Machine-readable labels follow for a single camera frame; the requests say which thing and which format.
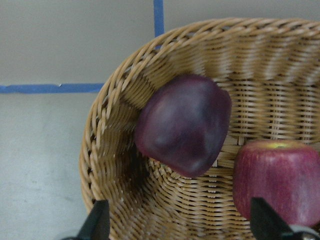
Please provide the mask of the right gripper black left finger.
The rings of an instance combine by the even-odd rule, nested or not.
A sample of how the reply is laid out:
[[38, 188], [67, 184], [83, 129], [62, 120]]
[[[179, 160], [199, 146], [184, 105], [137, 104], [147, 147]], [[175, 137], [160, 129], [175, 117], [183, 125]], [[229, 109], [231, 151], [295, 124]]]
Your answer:
[[108, 200], [96, 200], [75, 240], [109, 240], [110, 207]]

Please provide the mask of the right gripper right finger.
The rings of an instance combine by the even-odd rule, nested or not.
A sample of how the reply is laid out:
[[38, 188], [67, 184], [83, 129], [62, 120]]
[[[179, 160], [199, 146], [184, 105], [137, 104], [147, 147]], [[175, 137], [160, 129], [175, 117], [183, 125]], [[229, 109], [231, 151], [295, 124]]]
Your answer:
[[250, 230], [256, 240], [294, 239], [293, 230], [262, 197], [251, 199]]

